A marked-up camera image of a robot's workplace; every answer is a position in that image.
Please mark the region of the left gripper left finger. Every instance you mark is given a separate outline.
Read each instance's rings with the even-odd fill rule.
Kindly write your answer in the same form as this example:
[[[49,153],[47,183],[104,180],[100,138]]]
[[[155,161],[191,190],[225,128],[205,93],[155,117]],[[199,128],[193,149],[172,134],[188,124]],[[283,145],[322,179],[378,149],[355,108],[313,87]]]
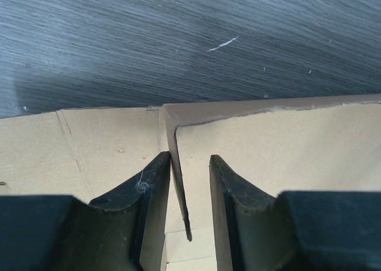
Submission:
[[[2,270],[160,270],[170,153],[89,203],[1,197]]]

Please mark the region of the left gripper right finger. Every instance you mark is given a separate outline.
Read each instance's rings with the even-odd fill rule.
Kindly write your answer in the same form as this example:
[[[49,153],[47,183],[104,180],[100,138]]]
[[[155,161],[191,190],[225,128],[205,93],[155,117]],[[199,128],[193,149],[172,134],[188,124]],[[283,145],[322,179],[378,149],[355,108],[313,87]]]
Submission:
[[[273,197],[210,158],[218,270],[379,270],[380,193]]]

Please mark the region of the cardboard box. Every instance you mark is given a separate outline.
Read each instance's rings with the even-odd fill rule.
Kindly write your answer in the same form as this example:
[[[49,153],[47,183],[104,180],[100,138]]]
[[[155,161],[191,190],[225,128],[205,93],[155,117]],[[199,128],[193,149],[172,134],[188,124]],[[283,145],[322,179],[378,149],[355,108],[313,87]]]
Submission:
[[[380,189],[380,95],[68,109],[1,120],[1,194],[88,202],[159,152],[179,159],[193,240],[170,187],[163,270],[216,270],[209,160],[273,196]]]

